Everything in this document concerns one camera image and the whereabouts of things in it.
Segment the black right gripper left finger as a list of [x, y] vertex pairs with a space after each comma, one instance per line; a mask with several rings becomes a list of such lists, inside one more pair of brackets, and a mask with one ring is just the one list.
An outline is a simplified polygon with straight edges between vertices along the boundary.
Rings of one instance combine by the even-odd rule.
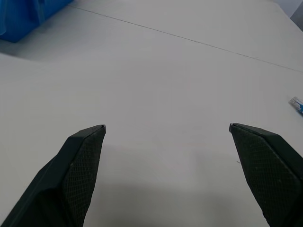
[[105, 134], [105, 125], [96, 125], [68, 137], [0, 227], [83, 227]]

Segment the blue plastic bin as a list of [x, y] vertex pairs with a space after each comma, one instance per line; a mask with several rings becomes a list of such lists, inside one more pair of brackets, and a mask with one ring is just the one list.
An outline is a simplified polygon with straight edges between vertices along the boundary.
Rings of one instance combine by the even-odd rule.
[[0, 0], [0, 40], [16, 43], [74, 0]]

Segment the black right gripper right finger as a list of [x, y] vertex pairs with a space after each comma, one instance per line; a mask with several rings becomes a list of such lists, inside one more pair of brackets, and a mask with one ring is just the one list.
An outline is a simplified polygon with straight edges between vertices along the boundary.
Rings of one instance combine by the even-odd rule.
[[246, 182], [270, 227], [303, 227], [303, 157], [280, 135], [231, 123]]

